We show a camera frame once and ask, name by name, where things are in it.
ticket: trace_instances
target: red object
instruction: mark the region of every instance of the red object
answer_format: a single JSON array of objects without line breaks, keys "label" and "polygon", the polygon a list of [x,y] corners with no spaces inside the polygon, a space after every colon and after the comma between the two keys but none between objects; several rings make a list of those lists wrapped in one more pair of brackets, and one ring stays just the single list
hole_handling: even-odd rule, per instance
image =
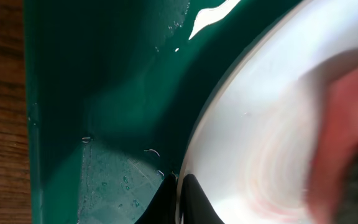
[{"label": "red object", "polygon": [[358,150],[358,68],[333,83],[318,150],[312,163],[307,203],[317,224],[330,224],[341,198],[346,168]]}]

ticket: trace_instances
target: green tray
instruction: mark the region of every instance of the green tray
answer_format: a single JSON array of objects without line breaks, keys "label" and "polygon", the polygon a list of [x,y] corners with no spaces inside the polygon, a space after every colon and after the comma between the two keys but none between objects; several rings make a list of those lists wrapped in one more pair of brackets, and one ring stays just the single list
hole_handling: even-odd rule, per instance
[{"label": "green tray", "polygon": [[223,2],[24,1],[33,223],[134,223],[179,173],[212,89],[299,0],[242,0],[188,40]]}]

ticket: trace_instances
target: white plate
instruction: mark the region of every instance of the white plate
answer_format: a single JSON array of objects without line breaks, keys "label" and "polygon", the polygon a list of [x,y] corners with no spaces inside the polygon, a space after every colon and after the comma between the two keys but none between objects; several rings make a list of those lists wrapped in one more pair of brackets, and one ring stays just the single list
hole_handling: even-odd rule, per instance
[{"label": "white plate", "polygon": [[304,1],[228,76],[196,127],[194,174],[225,224],[309,223],[303,202],[326,85],[358,66],[358,0]]}]

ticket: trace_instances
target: brown wooden surface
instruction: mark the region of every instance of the brown wooden surface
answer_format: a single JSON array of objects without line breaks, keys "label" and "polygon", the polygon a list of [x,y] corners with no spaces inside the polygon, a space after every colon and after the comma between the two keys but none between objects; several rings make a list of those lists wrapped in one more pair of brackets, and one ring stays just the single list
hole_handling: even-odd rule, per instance
[{"label": "brown wooden surface", "polygon": [[0,0],[0,223],[31,223],[21,0]]}]

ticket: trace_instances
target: wooden table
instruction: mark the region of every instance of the wooden table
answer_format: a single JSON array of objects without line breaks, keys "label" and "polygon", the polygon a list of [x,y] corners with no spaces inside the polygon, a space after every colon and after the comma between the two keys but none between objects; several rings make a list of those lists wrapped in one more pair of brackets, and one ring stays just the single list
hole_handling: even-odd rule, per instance
[{"label": "wooden table", "polygon": [[31,223],[21,0],[0,0],[0,223]]}]

